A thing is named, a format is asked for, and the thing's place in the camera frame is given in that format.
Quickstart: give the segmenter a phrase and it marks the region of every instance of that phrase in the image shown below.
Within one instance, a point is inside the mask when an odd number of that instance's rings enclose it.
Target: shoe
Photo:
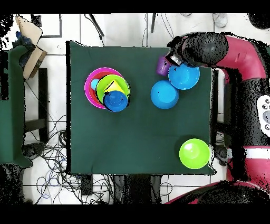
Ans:
[[[191,15],[191,13],[180,13],[181,15],[183,15],[183,16],[189,16],[189,15]]]
[[[224,28],[228,23],[227,13],[212,13],[214,23],[219,28]]]

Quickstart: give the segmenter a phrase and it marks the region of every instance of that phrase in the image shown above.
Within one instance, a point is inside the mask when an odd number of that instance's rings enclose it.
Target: purple cup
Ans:
[[[160,74],[161,76],[166,76],[169,72],[170,66],[171,63],[168,62],[164,56],[160,56],[158,60],[157,74]]]

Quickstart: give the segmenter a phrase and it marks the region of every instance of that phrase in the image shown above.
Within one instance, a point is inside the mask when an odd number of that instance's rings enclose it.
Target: light blue bowl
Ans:
[[[199,67],[193,68],[185,64],[171,66],[168,77],[175,88],[186,90],[197,84],[200,78],[200,69]]]
[[[179,90],[167,81],[158,81],[151,89],[151,100],[160,109],[173,107],[179,99]]]

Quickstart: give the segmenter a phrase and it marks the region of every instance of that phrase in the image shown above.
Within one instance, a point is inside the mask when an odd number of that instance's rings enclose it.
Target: green tablecloth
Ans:
[[[168,80],[156,74],[159,56],[168,48],[88,48],[70,42],[71,173],[87,174],[213,174],[207,165],[186,168],[179,159],[182,143],[200,138],[209,144],[210,68],[180,91],[171,109],[157,108],[152,86]],[[88,75],[100,67],[119,71],[131,87],[129,106],[112,113],[90,104],[84,93]]]

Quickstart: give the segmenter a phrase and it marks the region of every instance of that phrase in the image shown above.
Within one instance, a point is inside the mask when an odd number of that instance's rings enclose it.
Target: tiled floor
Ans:
[[[104,32],[104,44],[105,46],[142,46],[143,32],[146,28],[146,22],[144,20],[145,14],[97,14],[95,16],[101,30]],[[167,28],[170,30],[166,17],[162,15],[166,22]],[[164,47],[171,40],[168,34],[162,17],[158,14],[155,23],[155,30],[153,33],[151,29],[152,14],[148,14],[148,46],[150,47]],[[240,36],[246,36],[261,40],[270,44],[270,31],[258,30],[254,28],[247,20],[247,14],[228,14],[228,25],[219,29],[214,27],[211,14],[199,13],[192,14],[189,17],[183,17],[178,14],[167,14],[167,19],[170,22],[170,26],[173,30],[174,36],[183,35],[189,32],[204,31],[204,32],[221,32],[230,31]],[[53,26],[59,26],[57,23],[44,22],[44,33],[46,35],[54,35],[55,28]],[[62,38],[41,38],[38,46],[48,52],[45,57],[41,68],[48,69],[49,79],[49,113],[50,130],[54,127],[54,122],[60,119],[63,115],[66,115],[66,64],[65,64],[65,41],[73,40],[81,42],[88,46],[102,46],[97,31],[95,30],[91,21],[84,17],[84,14],[62,14]],[[146,34],[143,39],[143,46],[146,46]],[[224,74],[220,72],[220,81],[223,80]],[[38,75],[33,79],[29,79],[28,84],[38,95]],[[219,105],[218,111],[223,112],[223,86],[219,86]],[[37,99],[32,94],[31,90],[25,85],[25,99],[26,99],[26,120],[37,119]],[[222,120],[223,116],[218,115],[218,119]],[[57,129],[66,128],[66,117],[61,118],[61,122],[57,123]],[[31,133],[26,134],[25,143],[36,142]],[[57,144],[57,138],[50,140],[50,144]],[[217,173],[211,177],[203,175],[170,175],[169,179],[167,175],[164,175],[161,182],[167,182],[172,185],[171,187],[163,184],[161,187],[161,195],[171,193],[167,196],[162,196],[162,202],[165,203],[170,199],[173,199],[183,193],[191,191],[199,186],[209,184],[210,182],[216,182],[223,180],[226,175],[226,169],[218,164],[215,159],[213,167]],[[41,186],[44,183],[44,179],[39,177],[46,175],[49,172],[47,163],[42,158],[36,158],[33,161],[33,167],[26,169],[23,179],[24,192],[26,198],[31,198],[33,201],[37,201],[40,197],[38,190],[41,190]],[[101,175],[95,175],[95,180],[103,178]],[[100,185],[102,181],[95,184],[95,190],[100,191]],[[60,186],[55,186],[56,183],[51,183],[45,194],[46,198],[42,198],[39,204],[52,204],[55,198],[54,204],[77,204],[80,203],[75,194],[80,197],[79,191],[70,192],[67,189],[61,190]],[[94,195],[87,198],[89,203],[91,199],[97,198],[98,195]],[[109,199],[109,194],[104,193],[103,200]]]

